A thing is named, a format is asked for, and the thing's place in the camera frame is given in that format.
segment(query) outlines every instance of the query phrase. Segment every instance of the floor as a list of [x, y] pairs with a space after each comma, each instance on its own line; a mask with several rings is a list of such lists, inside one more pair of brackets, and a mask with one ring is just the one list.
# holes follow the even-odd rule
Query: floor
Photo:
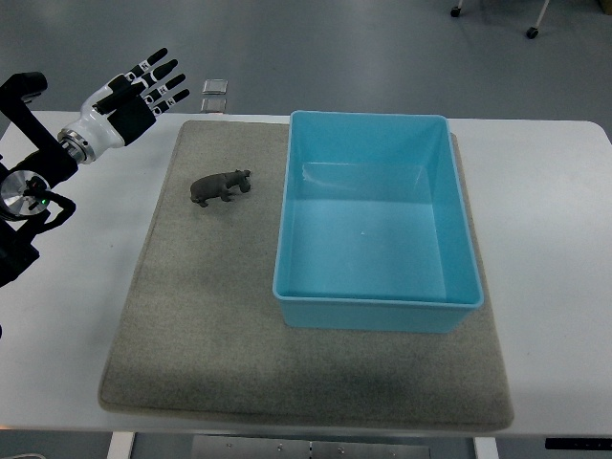
[[[612, 139], [612, 16], [598, 0], [553, 1], [529, 40], [541, 4], [466, 0], [452, 18], [453, 0], [22, 0], [3, 8], [0, 82], [42, 72], [49, 89], [31, 109], [77, 111], [113, 76], [167, 47], [191, 91], [176, 112], [199, 112], [204, 80], [223, 78], [232, 114], [590, 120]], [[8, 124], [0, 117], [0, 133]], [[98, 457], [91, 451], [108, 441], [0, 433], [0, 456], [39, 448], [49, 459], [79, 457], [49, 452], [57, 444], [86, 445], [87, 457]], [[190, 437], [137, 436], [134, 457], [169, 457], [164, 445], [188, 457]], [[570, 457], [542, 445], [503, 440], [500, 457]]]

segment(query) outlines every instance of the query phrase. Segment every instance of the cable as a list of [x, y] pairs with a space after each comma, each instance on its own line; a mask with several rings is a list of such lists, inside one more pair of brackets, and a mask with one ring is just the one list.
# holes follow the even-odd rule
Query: cable
[[0, 459], [21, 459], [21, 458], [32, 458], [32, 457], [36, 459], [47, 459], [42, 454], [36, 454], [34, 452], [30, 452], [28, 454], [18, 454], [16, 456], [0, 457]]

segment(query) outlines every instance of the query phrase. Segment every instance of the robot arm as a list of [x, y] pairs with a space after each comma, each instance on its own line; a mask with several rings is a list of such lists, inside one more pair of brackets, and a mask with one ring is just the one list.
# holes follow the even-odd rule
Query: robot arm
[[[36, 235], [60, 226], [75, 211], [70, 199], [51, 189], [74, 175], [79, 164], [92, 163], [107, 149], [135, 141], [189, 94], [187, 89], [170, 94], [185, 75], [164, 82], [178, 64], [175, 59], [154, 68], [166, 54], [166, 48], [157, 51], [97, 90], [81, 106], [80, 118], [64, 127], [57, 140], [26, 106], [47, 89], [42, 74], [16, 74], [0, 86], [0, 111], [38, 148], [12, 169], [0, 163], [0, 287], [38, 258], [31, 244]], [[47, 223], [50, 202], [62, 210]], [[3, 220], [25, 222], [14, 229]]]

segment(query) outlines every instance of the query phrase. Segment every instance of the hippo figurine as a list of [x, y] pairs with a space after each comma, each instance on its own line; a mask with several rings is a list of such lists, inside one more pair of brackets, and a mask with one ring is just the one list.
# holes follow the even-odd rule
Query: hippo figurine
[[248, 179], [250, 176], [251, 172], [247, 169], [207, 175], [191, 185], [191, 202], [203, 208], [208, 206], [207, 199], [210, 198], [221, 198], [222, 201], [228, 203], [231, 201], [230, 196], [234, 194], [230, 191], [231, 187], [238, 185], [243, 193], [251, 189]]

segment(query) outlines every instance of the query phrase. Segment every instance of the blue plastic bin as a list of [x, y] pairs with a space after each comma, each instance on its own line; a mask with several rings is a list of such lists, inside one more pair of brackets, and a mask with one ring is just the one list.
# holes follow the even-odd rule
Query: blue plastic bin
[[445, 333], [482, 305], [445, 118], [291, 115], [273, 293], [295, 327]]

